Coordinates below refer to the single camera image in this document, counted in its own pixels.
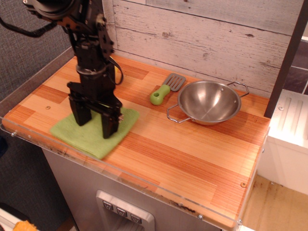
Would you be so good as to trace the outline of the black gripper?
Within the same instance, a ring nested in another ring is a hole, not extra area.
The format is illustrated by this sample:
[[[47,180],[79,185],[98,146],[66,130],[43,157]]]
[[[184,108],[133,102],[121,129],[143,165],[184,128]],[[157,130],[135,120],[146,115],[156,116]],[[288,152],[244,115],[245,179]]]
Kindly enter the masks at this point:
[[[118,130],[122,103],[114,95],[115,72],[80,73],[80,82],[69,82],[69,101],[76,123],[83,126],[92,116],[91,110],[101,114],[103,138],[110,138]]]

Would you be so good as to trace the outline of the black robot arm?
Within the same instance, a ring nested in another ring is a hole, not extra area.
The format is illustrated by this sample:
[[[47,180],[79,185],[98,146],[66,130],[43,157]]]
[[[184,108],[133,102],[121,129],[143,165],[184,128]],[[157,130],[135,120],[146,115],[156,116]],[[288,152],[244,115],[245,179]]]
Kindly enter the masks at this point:
[[[103,137],[118,130],[122,103],[114,95],[114,52],[98,0],[25,0],[27,9],[40,19],[62,26],[77,58],[79,82],[69,82],[70,106],[79,126],[88,123],[92,111],[101,115]]]

